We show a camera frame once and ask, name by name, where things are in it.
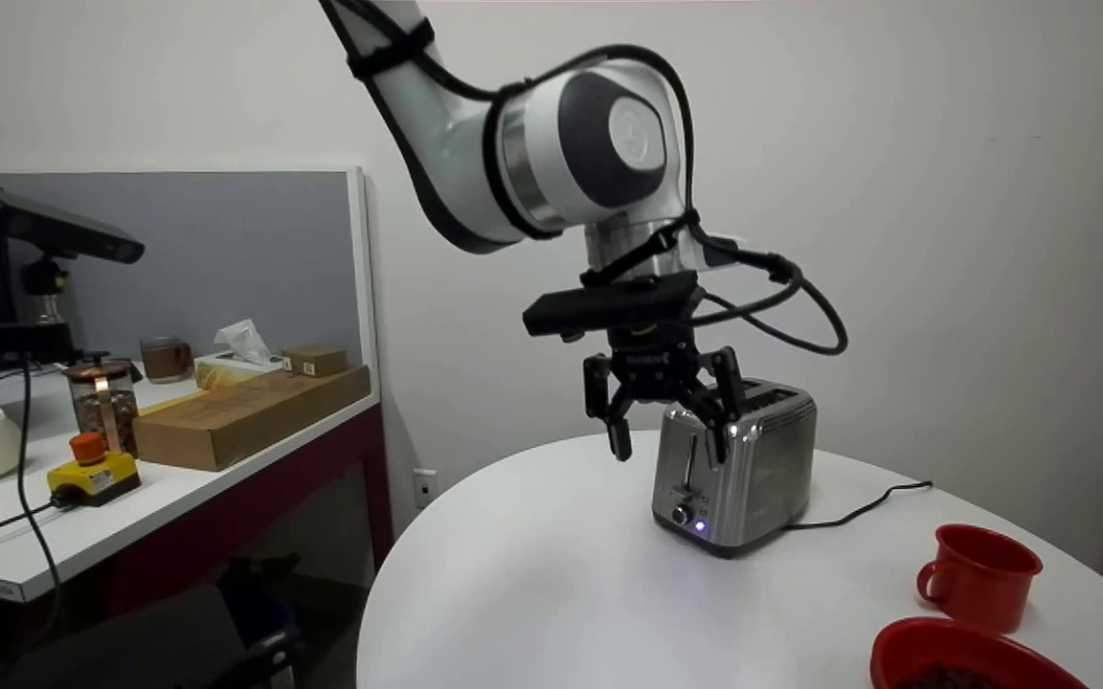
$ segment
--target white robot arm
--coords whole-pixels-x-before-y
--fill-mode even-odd
[[[735,354],[695,354],[692,328],[745,318],[815,354],[841,354],[845,333],[796,263],[741,254],[699,230],[692,210],[692,122],[674,71],[638,46],[588,50],[537,82],[482,94],[453,78],[412,0],[323,0],[353,74],[381,113],[427,222],[467,254],[584,230],[582,290],[544,295],[528,333],[605,328],[614,356],[584,359],[584,414],[610,425],[625,461],[629,406],[679,402],[725,452],[745,410]],[[732,305],[695,289],[709,263],[749,263],[776,295]],[[838,333],[819,349],[755,322],[809,290]]]

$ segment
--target desk leg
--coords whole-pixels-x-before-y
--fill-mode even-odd
[[[394,548],[388,430],[380,410],[371,410],[362,420],[371,425],[371,434],[362,434],[366,540],[371,540],[371,567],[381,567],[388,553]]]

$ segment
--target mug handle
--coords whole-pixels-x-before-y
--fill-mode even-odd
[[[925,567],[920,571],[920,594],[924,594],[932,604],[939,604],[943,596],[939,596],[939,589],[932,589],[932,582],[935,582],[935,563],[925,563]]]

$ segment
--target yellow object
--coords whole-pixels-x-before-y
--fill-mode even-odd
[[[129,452],[94,452],[90,434],[71,437],[76,461],[44,475],[55,507],[103,507],[139,488],[139,467]]]

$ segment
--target white round table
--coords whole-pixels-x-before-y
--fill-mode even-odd
[[[1103,578],[943,490],[895,494],[826,531],[711,559],[652,522],[660,434],[508,457],[432,503],[388,554],[355,646],[358,689],[867,689],[872,636],[939,615],[915,571],[946,522],[1047,563],[1017,642],[1103,689]],[[815,452],[803,522],[904,475]]]

